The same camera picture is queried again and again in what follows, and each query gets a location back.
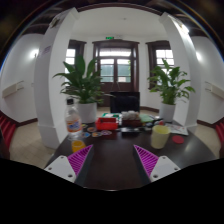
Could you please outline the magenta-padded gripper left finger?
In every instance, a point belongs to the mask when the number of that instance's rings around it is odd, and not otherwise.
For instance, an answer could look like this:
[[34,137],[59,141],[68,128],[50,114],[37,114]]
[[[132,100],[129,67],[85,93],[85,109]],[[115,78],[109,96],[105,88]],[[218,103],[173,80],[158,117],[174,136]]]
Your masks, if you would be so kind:
[[93,152],[93,146],[89,145],[69,156],[60,155],[45,171],[83,187]]

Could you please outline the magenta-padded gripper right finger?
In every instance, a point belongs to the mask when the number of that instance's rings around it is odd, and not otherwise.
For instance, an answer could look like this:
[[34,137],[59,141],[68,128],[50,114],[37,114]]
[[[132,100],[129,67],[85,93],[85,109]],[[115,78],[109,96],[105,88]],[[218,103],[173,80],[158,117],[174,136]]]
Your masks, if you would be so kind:
[[138,145],[134,146],[134,158],[144,184],[155,182],[180,170],[167,156],[158,157]]

